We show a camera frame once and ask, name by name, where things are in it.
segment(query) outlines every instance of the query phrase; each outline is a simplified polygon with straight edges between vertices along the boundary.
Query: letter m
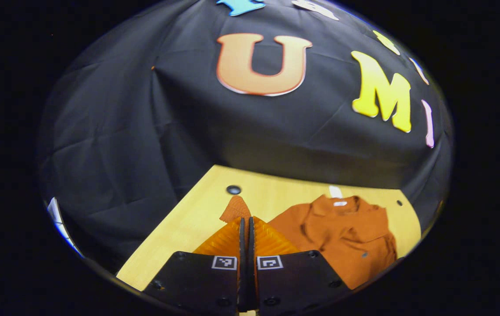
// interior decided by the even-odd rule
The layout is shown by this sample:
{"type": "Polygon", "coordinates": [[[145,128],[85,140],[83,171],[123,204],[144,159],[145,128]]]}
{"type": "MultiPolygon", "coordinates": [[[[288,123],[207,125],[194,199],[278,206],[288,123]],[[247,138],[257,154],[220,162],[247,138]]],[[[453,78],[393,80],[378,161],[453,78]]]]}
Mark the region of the letter m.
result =
{"type": "Polygon", "coordinates": [[[361,91],[358,99],[352,102],[355,112],[374,118],[381,110],[382,120],[392,116],[394,127],[409,133],[412,130],[410,122],[410,83],[401,74],[394,74],[389,83],[379,63],[362,52],[353,51],[352,56],[359,62],[361,68],[361,91]],[[379,108],[375,98],[379,99],[379,108]]]}

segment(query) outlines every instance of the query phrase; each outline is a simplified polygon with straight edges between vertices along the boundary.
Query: yellow letter m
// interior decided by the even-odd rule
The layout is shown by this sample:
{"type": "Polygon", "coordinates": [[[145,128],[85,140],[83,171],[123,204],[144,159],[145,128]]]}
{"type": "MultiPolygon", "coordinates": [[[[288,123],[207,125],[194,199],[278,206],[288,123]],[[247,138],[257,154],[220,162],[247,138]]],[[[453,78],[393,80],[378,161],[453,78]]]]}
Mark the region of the yellow letter m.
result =
{"type": "Polygon", "coordinates": [[[381,109],[382,120],[385,122],[396,107],[392,116],[394,127],[409,133],[410,123],[410,83],[401,74],[394,74],[389,84],[379,63],[362,52],[353,51],[352,56],[359,62],[361,68],[361,91],[358,99],[352,102],[355,112],[374,118],[381,109]],[[375,104],[379,98],[379,108],[375,104]]]}

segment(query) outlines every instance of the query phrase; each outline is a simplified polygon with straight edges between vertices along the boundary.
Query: letter u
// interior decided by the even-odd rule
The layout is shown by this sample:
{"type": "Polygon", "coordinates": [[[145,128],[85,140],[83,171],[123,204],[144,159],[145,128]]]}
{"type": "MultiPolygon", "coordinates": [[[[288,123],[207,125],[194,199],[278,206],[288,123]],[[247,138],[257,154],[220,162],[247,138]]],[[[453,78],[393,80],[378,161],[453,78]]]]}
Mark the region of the letter u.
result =
{"type": "Polygon", "coordinates": [[[254,44],[263,40],[260,34],[237,33],[221,36],[217,78],[226,88],[258,96],[280,96],[292,92],[304,80],[306,52],[312,42],[294,36],[276,36],[283,45],[282,69],[276,75],[258,74],[252,70],[254,44]]]}

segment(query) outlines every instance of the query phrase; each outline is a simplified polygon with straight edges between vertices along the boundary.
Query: orange shirt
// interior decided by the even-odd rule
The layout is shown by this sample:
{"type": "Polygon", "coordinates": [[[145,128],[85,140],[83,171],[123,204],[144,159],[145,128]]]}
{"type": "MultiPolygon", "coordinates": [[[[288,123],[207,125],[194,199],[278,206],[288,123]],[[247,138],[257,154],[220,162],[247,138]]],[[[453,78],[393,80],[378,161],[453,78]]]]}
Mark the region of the orange shirt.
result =
{"type": "Polygon", "coordinates": [[[318,250],[353,289],[396,261],[386,209],[358,196],[320,196],[288,208],[269,224],[299,250],[318,250]]]}

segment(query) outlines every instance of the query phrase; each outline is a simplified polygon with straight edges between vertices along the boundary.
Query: wooden table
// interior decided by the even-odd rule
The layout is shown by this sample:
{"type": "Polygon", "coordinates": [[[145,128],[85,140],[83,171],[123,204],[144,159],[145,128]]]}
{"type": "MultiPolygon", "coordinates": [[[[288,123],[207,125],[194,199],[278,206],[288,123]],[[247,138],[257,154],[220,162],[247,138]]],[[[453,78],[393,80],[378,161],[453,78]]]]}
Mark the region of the wooden table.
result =
{"type": "MultiPolygon", "coordinates": [[[[123,265],[117,278],[143,291],[175,251],[193,252],[224,226],[219,220],[231,194],[227,186],[242,188],[252,215],[269,222],[290,206],[310,203],[322,194],[330,197],[332,184],[269,176],[215,165],[186,194],[123,265]]],[[[420,222],[400,190],[340,186],[344,198],[360,196],[386,208],[389,229],[396,238],[397,255],[404,256],[421,237],[420,222]]]]}

